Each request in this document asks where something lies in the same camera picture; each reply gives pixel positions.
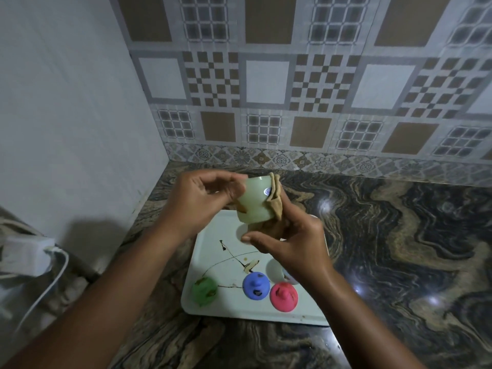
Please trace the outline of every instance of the green plastic cup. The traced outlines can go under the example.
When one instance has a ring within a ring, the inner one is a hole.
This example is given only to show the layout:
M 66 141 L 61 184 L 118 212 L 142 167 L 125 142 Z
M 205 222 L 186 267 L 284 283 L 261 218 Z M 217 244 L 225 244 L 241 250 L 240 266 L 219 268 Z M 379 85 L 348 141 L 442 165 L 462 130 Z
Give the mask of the green plastic cup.
M 243 183 L 246 191 L 238 201 L 246 212 L 237 211 L 239 221 L 253 224 L 273 219 L 275 212 L 265 204 L 272 190 L 272 178 L 260 176 L 243 180 Z

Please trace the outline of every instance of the floral tile pattern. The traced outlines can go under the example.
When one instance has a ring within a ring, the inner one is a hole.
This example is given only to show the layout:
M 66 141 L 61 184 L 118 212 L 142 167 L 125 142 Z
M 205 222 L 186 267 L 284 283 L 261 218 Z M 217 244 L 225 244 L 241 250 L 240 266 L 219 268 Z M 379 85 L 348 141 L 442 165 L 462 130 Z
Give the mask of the floral tile pattern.
M 492 186 L 487 164 L 166 142 L 170 160 L 383 179 Z

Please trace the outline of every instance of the power adapter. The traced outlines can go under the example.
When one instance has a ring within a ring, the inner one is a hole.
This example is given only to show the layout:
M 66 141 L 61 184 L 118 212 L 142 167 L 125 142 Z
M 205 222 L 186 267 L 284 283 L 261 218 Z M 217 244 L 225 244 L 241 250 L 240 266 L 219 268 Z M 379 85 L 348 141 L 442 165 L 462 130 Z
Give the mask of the power adapter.
M 51 269 L 45 250 L 55 246 L 53 238 L 37 235 L 0 235 L 0 272 L 37 277 Z

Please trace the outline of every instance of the white wall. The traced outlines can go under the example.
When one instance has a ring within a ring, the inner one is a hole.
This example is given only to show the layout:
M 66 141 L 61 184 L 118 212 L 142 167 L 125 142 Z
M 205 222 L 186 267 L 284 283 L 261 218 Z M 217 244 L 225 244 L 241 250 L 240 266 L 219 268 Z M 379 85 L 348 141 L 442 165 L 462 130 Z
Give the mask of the white wall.
M 108 0 L 0 0 L 0 205 L 101 272 L 167 162 Z

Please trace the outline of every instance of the granite countertop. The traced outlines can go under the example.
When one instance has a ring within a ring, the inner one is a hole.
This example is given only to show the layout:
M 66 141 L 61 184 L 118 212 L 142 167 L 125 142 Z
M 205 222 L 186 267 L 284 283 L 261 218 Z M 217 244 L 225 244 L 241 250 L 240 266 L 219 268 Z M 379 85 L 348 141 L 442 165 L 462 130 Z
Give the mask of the granite countertop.
M 207 167 L 170 162 L 121 250 L 153 223 L 179 173 Z M 323 221 L 336 269 L 424 364 L 492 367 L 492 189 L 276 173 Z M 193 244 L 169 261 L 111 367 L 349 367 L 330 328 L 187 315 L 180 297 Z

